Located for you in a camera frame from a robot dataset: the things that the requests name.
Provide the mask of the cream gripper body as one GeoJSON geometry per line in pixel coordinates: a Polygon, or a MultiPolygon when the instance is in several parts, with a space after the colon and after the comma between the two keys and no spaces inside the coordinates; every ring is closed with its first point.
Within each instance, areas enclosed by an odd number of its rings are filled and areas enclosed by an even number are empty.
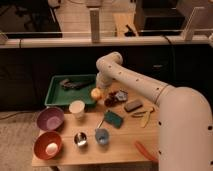
{"type": "Polygon", "coordinates": [[[96,76],[96,87],[106,89],[112,84],[111,79],[105,78],[102,74],[98,73],[96,76]]]}

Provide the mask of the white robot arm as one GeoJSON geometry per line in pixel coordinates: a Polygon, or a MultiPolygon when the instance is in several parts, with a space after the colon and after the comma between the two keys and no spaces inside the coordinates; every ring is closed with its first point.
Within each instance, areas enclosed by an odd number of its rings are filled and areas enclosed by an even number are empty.
{"type": "Polygon", "coordinates": [[[213,171],[213,114],[207,99],[189,87],[136,73],[122,66],[120,53],[96,62],[96,83],[106,88],[117,80],[159,107],[159,171],[213,171]]]}

